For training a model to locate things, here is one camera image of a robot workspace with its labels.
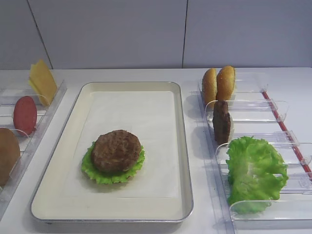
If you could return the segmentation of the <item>yellow cheese slice front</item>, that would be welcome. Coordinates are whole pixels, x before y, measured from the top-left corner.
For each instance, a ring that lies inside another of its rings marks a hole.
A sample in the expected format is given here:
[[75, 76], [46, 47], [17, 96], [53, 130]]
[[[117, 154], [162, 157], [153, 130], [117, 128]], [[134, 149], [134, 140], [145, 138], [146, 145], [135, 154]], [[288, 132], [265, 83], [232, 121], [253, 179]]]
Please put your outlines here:
[[39, 60], [36, 64], [31, 65], [29, 77], [37, 79], [37, 87], [39, 89], [39, 100], [43, 106], [49, 106], [57, 91], [55, 80], [43, 60]]

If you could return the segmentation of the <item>yellow cheese slice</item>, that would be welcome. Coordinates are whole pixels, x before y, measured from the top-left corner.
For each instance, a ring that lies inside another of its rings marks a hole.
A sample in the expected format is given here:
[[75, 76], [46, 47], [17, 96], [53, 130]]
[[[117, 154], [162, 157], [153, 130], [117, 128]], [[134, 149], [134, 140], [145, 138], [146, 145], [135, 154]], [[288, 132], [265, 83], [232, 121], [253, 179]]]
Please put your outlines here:
[[33, 79], [31, 77], [29, 77], [28, 79], [28, 83], [31, 86], [31, 88], [36, 92], [39, 93], [39, 89], [37, 87], [37, 79]]
[[43, 60], [39, 60], [36, 64], [31, 65], [29, 77], [37, 79], [37, 87], [39, 89], [39, 100], [43, 106], [49, 106], [57, 91], [55, 80]]

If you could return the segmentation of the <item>cooked meat patty on tray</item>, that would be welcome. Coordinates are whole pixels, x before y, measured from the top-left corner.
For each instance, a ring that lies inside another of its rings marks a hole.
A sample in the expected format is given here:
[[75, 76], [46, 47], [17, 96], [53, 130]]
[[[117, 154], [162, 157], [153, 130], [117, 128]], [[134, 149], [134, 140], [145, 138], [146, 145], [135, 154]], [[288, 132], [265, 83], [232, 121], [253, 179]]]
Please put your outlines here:
[[91, 162], [101, 172], [119, 173], [138, 161], [141, 144], [137, 136], [125, 130], [100, 135], [91, 152]]

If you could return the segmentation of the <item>upright meat patty in rack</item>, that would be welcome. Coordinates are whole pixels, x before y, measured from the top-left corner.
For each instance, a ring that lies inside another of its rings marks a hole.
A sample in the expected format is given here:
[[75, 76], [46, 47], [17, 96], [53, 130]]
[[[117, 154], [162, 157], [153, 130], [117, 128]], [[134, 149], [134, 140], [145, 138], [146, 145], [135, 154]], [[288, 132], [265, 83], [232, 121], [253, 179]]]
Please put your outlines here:
[[231, 116], [228, 103], [224, 100], [217, 101], [213, 113], [214, 139], [218, 145], [227, 143], [231, 131]]

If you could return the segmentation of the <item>green lettuce leaf on tray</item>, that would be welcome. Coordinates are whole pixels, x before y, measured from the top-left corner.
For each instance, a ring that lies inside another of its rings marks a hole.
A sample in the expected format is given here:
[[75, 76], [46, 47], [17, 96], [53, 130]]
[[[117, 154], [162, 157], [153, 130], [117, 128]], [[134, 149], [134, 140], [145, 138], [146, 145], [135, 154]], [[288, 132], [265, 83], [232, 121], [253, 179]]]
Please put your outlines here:
[[145, 160], [145, 151], [144, 147], [141, 145], [141, 151], [137, 162], [132, 168], [124, 172], [117, 173], [104, 173], [100, 172], [95, 168], [91, 161], [91, 152], [94, 148], [95, 141], [92, 142], [92, 145], [87, 149], [84, 157], [82, 158], [81, 171], [84, 172], [91, 180], [95, 180], [97, 184], [114, 184], [114, 183], [125, 183], [133, 178], [137, 171], [139, 171]]

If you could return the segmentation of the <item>large green lettuce leaf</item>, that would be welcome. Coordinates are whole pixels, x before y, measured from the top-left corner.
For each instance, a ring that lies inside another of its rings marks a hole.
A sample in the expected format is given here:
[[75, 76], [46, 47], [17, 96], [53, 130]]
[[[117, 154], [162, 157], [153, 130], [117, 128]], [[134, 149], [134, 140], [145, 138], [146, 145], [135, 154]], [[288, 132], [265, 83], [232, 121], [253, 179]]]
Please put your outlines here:
[[280, 199], [280, 191], [289, 179], [288, 166], [280, 153], [264, 139], [243, 136], [230, 142], [228, 204], [240, 214], [264, 211], [271, 201]]

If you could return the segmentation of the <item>yellow cheese slice back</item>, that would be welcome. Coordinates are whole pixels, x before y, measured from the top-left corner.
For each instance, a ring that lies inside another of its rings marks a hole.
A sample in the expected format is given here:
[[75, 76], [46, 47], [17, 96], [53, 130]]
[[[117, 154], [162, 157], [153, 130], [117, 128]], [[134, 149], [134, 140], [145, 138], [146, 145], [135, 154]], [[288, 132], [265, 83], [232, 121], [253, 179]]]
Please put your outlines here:
[[37, 87], [37, 79], [33, 79], [31, 77], [29, 77], [28, 79], [28, 83], [31, 86], [31, 88], [36, 92], [39, 93], [39, 89]]

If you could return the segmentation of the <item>red tomato slice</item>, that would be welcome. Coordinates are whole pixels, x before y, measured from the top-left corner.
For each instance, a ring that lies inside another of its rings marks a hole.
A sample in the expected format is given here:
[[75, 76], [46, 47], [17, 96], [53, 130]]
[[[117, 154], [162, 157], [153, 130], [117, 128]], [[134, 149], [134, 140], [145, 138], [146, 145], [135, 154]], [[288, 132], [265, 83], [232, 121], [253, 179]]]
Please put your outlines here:
[[30, 135], [37, 122], [37, 108], [30, 96], [21, 97], [15, 104], [13, 123], [21, 136]]

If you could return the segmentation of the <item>white parchment paper sheet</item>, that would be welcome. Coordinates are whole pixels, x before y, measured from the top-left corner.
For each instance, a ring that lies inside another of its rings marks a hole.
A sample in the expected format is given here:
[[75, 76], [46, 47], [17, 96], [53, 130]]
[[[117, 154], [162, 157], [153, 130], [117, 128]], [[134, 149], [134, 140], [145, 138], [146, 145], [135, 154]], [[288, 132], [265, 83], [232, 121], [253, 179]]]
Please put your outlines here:
[[[108, 197], [175, 197], [179, 167], [174, 94], [170, 91], [93, 92], [92, 105], [76, 147], [65, 196], [104, 194]], [[92, 142], [105, 133], [123, 129], [144, 147], [142, 168], [126, 183], [97, 184], [81, 170], [81, 160]]]

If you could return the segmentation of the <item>bun half far left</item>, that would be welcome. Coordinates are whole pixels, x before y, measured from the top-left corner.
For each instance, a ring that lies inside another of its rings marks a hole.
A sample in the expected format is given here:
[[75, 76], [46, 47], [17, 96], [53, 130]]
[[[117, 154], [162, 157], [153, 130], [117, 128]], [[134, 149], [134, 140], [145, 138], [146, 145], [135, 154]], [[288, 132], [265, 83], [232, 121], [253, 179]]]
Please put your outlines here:
[[202, 93], [205, 105], [214, 107], [214, 102], [209, 104], [211, 101], [214, 101], [217, 93], [217, 83], [216, 83], [216, 70], [215, 68], [208, 69], [202, 79]]

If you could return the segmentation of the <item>cream metal baking tray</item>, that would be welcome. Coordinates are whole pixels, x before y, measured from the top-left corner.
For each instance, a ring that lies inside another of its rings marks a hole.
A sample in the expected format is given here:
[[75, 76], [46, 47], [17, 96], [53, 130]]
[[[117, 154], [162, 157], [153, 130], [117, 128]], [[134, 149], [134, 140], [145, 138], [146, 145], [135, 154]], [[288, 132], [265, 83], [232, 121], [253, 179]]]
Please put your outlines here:
[[[170, 91], [174, 94], [178, 149], [178, 194], [175, 197], [108, 197], [104, 194], [65, 196], [76, 147], [93, 92]], [[31, 211], [42, 221], [181, 222], [193, 209], [180, 86], [174, 82], [90, 82], [76, 99], [34, 195]]]

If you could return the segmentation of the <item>clear acrylic rack right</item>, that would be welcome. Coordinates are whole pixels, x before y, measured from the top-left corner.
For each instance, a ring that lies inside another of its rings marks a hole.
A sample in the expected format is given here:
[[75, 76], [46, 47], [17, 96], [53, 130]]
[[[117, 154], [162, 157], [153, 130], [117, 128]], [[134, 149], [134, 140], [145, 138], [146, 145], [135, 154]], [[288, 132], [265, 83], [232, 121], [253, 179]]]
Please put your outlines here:
[[209, 149], [206, 170], [212, 182], [215, 214], [221, 222], [222, 234], [312, 227], [312, 145], [299, 142], [293, 131], [286, 127], [289, 104], [271, 99], [267, 87], [263, 73], [236, 75], [234, 92], [228, 101], [229, 140], [241, 137], [266, 140], [282, 156], [288, 181], [280, 191], [279, 200], [239, 200], [230, 204], [229, 145], [215, 141], [213, 109], [204, 102], [201, 83], [197, 85], [201, 124]]

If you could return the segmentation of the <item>clear acrylic rack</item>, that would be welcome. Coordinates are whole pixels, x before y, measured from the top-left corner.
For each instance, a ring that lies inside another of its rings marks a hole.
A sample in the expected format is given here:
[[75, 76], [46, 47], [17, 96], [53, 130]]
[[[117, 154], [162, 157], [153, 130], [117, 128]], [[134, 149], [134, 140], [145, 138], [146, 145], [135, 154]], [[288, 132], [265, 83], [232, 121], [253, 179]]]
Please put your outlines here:
[[215, 214], [221, 222], [222, 234], [312, 227], [312, 145], [299, 142], [293, 131], [286, 127], [289, 104], [271, 99], [267, 87], [263, 73], [236, 75], [234, 92], [228, 101], [229, 140], [241, 137], [266, 140], [282, 156], [288, 181], [280, 191], [279, 200], [239, 200], [230, 204], [229, 145], [215, 141], [213, 109], [204, 102], [201, 83], [197, 85], [201, 124], [209, 149], [206, 170], [212, 182]]
[[[7, 183], [0, 188], [1, 217], [5, 214], [5, 211], [66, 91], [66, 83], [65, 81], [61, 81], [58, 84], [52, 103], [48, 107], [45, 107], [40, 103], [39, 95], [30, 88], [2, 88], [0, 90], [0, 126], [2, 128], [10, 129], [14, 133], [17, 137], [20, 148], [20, 157], [10, 172]], [[35, 130], [30, 135], [22, 136], [19, 134], [22, 131], [16, 129], [13, 125], [13, 111], [16, 102], [24, 96], [30, 96], [34, 100], [37, 108], [37, 122]]]

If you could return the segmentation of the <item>clear acrylic rack left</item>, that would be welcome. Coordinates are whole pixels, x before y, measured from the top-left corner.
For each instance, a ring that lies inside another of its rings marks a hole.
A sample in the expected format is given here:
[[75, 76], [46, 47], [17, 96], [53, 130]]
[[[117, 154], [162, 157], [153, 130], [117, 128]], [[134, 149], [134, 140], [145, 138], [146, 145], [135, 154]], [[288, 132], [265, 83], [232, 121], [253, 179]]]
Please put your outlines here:
[[[40, 103], [39, 95], [30, 88], [2, 88], [0, 90], [0, 126], [2, 128], [10, 129], [14, 133], [17, 137], [20, 148], [20, 157], [10, 172], [7, 183], [0, 188], [1, 217], [5, 214], [5, 211], [66, 91], [66, 83], [65, 81], [61, 81], [58, 84], [52, 103], [48, 107], [45, 107]], [[30, 96], [34, 100], [37, 108], [37, 122], [35, 130], [30, 135], [22, 136], [19, 134], [22, 131], [16, 129], [13, 125], [13, 111], [16, 102], [24, 96]]]

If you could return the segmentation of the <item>brown bun half left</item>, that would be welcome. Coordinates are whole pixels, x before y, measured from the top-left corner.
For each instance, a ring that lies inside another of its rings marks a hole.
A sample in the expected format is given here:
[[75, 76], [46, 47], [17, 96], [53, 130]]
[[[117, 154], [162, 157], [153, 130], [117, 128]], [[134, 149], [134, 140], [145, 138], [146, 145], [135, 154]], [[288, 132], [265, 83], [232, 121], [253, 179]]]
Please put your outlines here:
[[0, 186], [3, 187], [20, 157], [19, 142], [14, 133], [7, 129], [0, 129]]

